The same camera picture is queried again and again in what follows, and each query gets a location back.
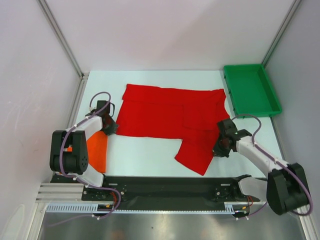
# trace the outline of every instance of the metal frame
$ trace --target metal frame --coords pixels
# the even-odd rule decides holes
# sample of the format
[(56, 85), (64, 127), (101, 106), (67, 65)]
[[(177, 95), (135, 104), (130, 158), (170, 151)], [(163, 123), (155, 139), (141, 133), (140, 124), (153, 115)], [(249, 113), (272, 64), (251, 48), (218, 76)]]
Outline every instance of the metal frame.
[[(73, 100), (73, 105), (72, 109), (69, 114), (68, 118), (68, 127), (74, 124), (76, 121), (76, 116), (80, 107), (80, 102), (85, 90), (85, 86), (88, 80), (88, 73), (83, 73), (81, 71), (81, 68), (72, 53), (72, 50), (69, 46), (69, 44), (66, 41), (66, 38), (64, 37), (64, 34), (62, 33), (52, 11), (50, 10), (50, 7), (46, 0), (37, 0), (39, 3), (40, 8), (42, 9), (46, 19), (48, 20), (48, 23), (50, 24), (53, 32), (55, 33), (58, 41), (61, 44), (61, 47), (63, 48), (65, 54), (67, 55), (68, 59), (70, 60), (75, 72), (80, 78), (79, 85), (77, 87), (77, 92), (75, 95), (75, 98)], [(266, 66), (269, 62), (269, 59), (271, 58), (272, 54), (274, 53), (278, 43), (280, 42), (282, 36), (285, 33), (285, 30), (287, 29), (288, 25), (290, 24), (291, 20), (293, 19), (293, 16), (295, 15), (297, 9), (301, 5), (302, 0), (295, 0), (293, 4), (291, 5), (284, 21), (282, 22), (276, 36), (274, 37), (272, 44), (270, 48), (268, 49), (266, 55), (263, 58), (262, 64)], [(272, 120), (273, 128), (275, 131), (275, 135), (277, 136), (278, 144), (280, 147), (281, 154), (283, 156), (283, 159), (285, 158), (285, 153), (283, 152), (282, 149), (282, 144), (281, 144), (281, 138), (279, 136), (279, 132), (277, 130), (277, 126), (275, 122)], [(69, 203), (69, 204), (74, 204), (74, 205), (80, 205), (83, 204), (84, 202), (81, 200), (81, 194), (82, 194), (82, 188), (83, 186), (81, 184), (63, 184), (63, 186), (57, 185), (55, 183), (43, 183), (40, 187), (39, 194), (36, 199), (36, 203), (34, 205), (33, 209), (33, 215), (32, 215), (32, 221), (30, 222), (28, 231), (26, 233), (25, 239), (26, 240), (35, 240), (38, 239), (38, 236), (40, 235), (41, 231), (41, 226), (42, 222), (44, 220), (45, 212), (48, 206), (52, 206), (51, 209), (58, 209), (59, 211), (67, 211), (66, 208), (64, 208), (64, 205), (60, 205), (58, 208), (54, 208), (54, 206), (57, 206), (59, 203)], [(97, 203), (102, 203), (102, 202), (87, 202), (86, 204), (97, 204)], [(226, 205), (226, 210), (232, 209), (230, 206), (232, 205), (244, 205), (246, 202), (229, 202)], [(305, 211), (306, 209), (302, 208), (299, 209), (299, 211)], [(149, 211), (140, 211), (140, 213), (149, 213)], [(305, 237), (307, 240), (316, 240), (319, 239), (319, 232), (317, 230), (317, 227), (314, 225), (314, 220), (312, 216), (308, 217), (300, 217), (300, 221), (302, 224), (302, 228), (305, 234)]]

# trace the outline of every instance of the gray wall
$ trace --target gray wall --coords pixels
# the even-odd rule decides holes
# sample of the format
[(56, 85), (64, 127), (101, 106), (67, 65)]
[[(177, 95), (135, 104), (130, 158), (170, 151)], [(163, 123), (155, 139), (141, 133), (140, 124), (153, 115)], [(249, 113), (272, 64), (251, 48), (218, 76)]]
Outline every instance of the gray wall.
[(275, 123), (287, 161), (305, 170), (320, 216), (320, 1), (302, 1), (266, 68), (282, 104)]
[(23, 239), (78, 82), (37, 1), (0, 1), (0, 239), (15, 239), (1, 232), (18, 206)]

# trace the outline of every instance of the green tray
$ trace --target green tray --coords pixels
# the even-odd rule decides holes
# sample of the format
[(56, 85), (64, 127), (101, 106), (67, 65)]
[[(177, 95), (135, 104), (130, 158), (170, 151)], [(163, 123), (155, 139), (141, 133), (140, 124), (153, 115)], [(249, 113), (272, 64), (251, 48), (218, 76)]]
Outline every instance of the green tray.
[(224, 78), (236, 115), (272, 117), (282, 112), (275, 90), (262, 64), (226, 65)]

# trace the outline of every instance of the red cloth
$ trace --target red cloth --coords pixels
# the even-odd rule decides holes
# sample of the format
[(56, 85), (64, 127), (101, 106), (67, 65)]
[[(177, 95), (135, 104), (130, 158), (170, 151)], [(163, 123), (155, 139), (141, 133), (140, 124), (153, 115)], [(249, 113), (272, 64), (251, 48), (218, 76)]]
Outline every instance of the red cloth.
[(206, 173), (219, 136), (217, 122), (229, 118), (223, 89), (195, 91), (127, 84), (122, 99), (116, 134), (182, 139), (175, 159), (200, 175)]

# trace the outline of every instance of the metal floor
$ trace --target metal floor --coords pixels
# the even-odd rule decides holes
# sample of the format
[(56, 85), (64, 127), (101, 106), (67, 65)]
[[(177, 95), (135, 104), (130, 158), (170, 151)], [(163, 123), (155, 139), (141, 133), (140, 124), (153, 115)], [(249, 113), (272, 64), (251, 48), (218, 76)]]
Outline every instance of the metal floor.
[[(70, 213), (46, 213), (43, 224)], [(231, 215), (117, 213), (107, 219), (82, 217), (55, 227), (43, 227), (38, 240), (305, 240), (298, 218), (278, 216), (269, 207), (238, 220)]]

